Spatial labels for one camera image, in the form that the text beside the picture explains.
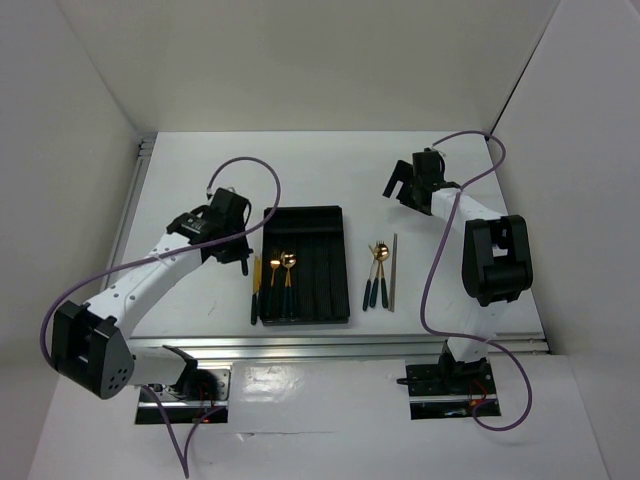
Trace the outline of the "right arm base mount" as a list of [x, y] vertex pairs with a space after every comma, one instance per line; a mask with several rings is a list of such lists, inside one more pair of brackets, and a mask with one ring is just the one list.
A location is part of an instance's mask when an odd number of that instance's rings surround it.
[[479, 417], [501, 415], [491, 366], [462, 375], [446, 376], [436, 364], [413, 364], [395, 382], [407, 389], [412, 420], [471, 418], [478, 407]]

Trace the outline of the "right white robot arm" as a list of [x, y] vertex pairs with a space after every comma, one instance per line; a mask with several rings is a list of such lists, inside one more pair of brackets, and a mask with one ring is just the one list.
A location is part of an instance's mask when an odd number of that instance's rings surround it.
[[533, 267], [527, 225], [520, 215], [503, 215], [445, 179], [445, 162], [433, 149], [412, 154], [412, 160], [396, 162], [383, 191], [389, 198], [396, 185], [400, 204], [444, 220], [463, 239], [461, 278], [476, 305], [458, 330], [446, 333], [444, 354], [449, 357], [436, 369], [436, 379], [448, 392], [460, 391], [471, 379], [469, 364], [483, 361], [488, 341], [508, 306], [531, 288]]

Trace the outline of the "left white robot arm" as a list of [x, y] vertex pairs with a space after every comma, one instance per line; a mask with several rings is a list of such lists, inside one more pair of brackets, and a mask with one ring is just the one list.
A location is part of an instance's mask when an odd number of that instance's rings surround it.
[[62, 303], [53, 315], [51, 359], [59, 374], [102, 400], [128, 385], [161, 384], [176, 399], [198, 387], [198, 361], [177, 347], [128, 344], [146, 314], [178, 282], [213, 256], [245, 263], [251, 254], [245, 232], [194, 243], [185, 233], [163, 234], [149, 254], [133, 262], [111, 287], [78, 305]]

